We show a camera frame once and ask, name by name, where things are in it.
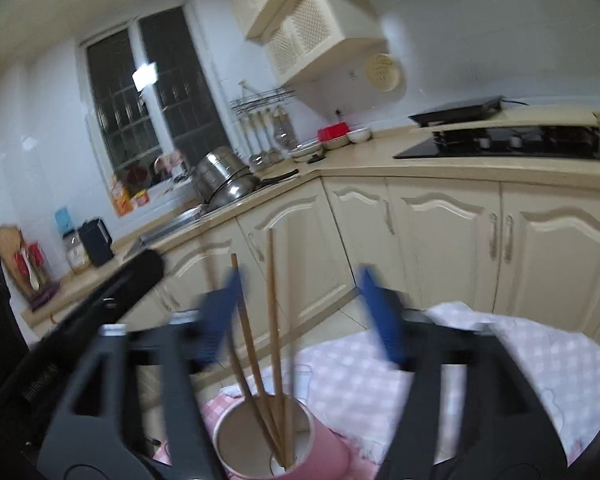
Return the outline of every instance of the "pink cup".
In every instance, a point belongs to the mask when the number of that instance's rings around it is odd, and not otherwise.
[[[289,397],[285,401],[294,403],[295,465],[286,471],[277,465],[244,399],[226,410],[216,424],[213,443],[222,465],[245,480],[340,480],[349,468],[346,444],[304,404]]]

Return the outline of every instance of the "window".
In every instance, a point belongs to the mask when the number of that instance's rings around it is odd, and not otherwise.
[[[96,115],[113,171],[135,194],[160,182],[154,161],[179,149],[193,167],[229,146],[182,8],[132,22],[87,48]],[[156,64],[141,92],[133,74]]]

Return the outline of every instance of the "red box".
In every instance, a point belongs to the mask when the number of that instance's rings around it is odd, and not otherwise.
[[[326,128],[320,128],[318,130],[318,140],[320,142],[327,142],[327,140],[337,139],[343,135],[347,135],[351,130],[347,123],[338,123],[327,126]]]

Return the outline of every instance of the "beige countertop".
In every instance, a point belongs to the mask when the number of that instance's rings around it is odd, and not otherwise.
[[[515,117],[500,114],[494,120],[472,123],[472,126],[522,126],[524,124],[582,124],[596,125],[596,117],[588,110],[565,108],[559,114],[538,114],[519,110]],[[454,129],[461,125],[446,126]],[[316,164],[296,164],[286,160],[267,172],[267,176],[286,173],[298,168],[300,173],[280,184],[260,190],[239,200],[201,221],[187,226],[160,240],[152,248],[165,253],[195,238],[199,234],[252,209],[290,189],[321,176],[418,176],[430,178],[459,178],[463,180],[492,180],[549,186],[576,187],[600,191],[600,162],[552,158],[466,157],[466,158],[392,158],[396,153],[415,146],[430,136],[428,128],[394,128],[377,134],[364,144],[350,144],[327,152],[327,158]],[[138,231],[133,238],[141,234]],[[24,321],[29,326],[44,322],[55,313],[83,300],[96,286],[104,282],[124,263],[132,240],[118,244],[116,257],[99,269],[63,280],[58,294],[36,312],[25,310]]]

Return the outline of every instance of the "glass jar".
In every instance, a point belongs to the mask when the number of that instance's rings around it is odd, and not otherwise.
[[[298,139],[291,121],[289,121],[288,115],[280,107],[276,109],[276,113],[273,116],[273,125],[273,137],[282,150],[290,152],[298,147]]]
[[[65,233],[62,236],[62,241],[64,242],[66,259],[75,274],[79,274],[89,267],[89,257],[87,256],[87,251],[84,249],[84,245],[80,241],[78,231],[72,229]]]

